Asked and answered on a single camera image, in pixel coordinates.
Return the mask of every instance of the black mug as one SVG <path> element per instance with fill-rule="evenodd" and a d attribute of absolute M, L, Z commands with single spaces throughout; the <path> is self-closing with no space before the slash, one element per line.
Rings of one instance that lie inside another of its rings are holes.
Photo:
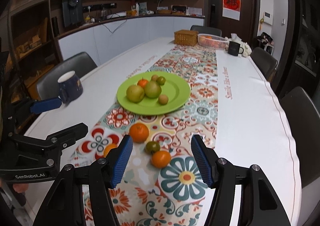
<path fill-rule="evenodd" d="M 229 47 L 228 47 L 228 54 L 231 54 L 233 56 L 238 56 L 238 54 L 242 54 L 244 49 L 240 47 L 239 43 L 230 41 L 229 42 Z"/>
<path fill-rule="evenodd" d="M 62 75 L 58 79 L 58 84 L 59 96 L 63 103 L 70 103 L 79 98 L 83 93 L 81 81 L 75 71 L 70 71 Z"/>

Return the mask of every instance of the human hand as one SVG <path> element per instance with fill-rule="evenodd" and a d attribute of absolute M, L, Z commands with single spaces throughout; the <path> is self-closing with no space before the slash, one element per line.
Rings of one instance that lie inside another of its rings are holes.
<path fill-rule="evenodd" d="M 13 184 L 12 185 L 12 188 L 17 192 L 17 193 L 23 193 L 23 192 L 25 192 L 25 191 L 27 191 L 28 190 L 28 188 L 29 188 L 29 184 L 27 184 L 27 183 L 15 183 L 15 184 Z"/>

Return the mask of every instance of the blue mug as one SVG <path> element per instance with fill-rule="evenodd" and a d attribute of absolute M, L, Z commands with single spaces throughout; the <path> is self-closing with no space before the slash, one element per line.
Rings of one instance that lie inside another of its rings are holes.
<path fill-rule="evenodd" d="M 58 79 L 59 96 L 63 103 L 67 104 L 80 97 L 83 87 L 75 71 L 70 71 Z"/>

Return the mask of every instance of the brown door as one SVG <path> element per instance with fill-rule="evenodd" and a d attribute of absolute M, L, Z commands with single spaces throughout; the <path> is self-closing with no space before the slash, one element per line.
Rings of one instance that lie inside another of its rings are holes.
<path fill-rule="evenodd" d="M 209 0 L 209 26 L 221 29 L 222 37 L 231 37 L 231 33 L 236 33 L 242 41 L 251 43 L 253 3 L 253 0 L 241 0 L 240 19 L 234 20 L 222 16 L 223 0 Z"/>

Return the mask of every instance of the dining table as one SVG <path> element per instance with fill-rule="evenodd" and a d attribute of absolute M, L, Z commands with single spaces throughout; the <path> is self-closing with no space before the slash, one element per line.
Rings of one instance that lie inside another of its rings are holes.
<path fill-rule="evenodd" d="M 190 85 L 188 101 L 172 113 L 143 116 L 119 105 L 118 87 L 135 74 L 174 73 Z M 89 132 L 62 151 L 60 169 L 90 165 L 105 147 L 118 144 L 132 124 L 150 130 L 172 161 L 162 169 L 150 164 L 145 143 L 134 143 L 123 179 L 109 193 L 121 226 L 204 225 L 215 189 L 207 188 L 196 167 L 190 140 L 202 136 L 209 148 L 233 165 L 261 167 L 277 193 L 291 225 L 300 213 L 301 179 L 295 140 L 270 83 L 249 57 L 225 50 L 174 44 L 161 37 L 140 44 L 81 78 L 83 94 L 68 105 L 42 113 L 25 133 L 47 135 L 85 123 Z M 32 220 L 52 181 L 31 183 L 25 208 Z M 87 225 L 94 225 L 88 186 L 83 186 Z M 230 225 L 239 218 L 241 186 L 236 186 Z"/>

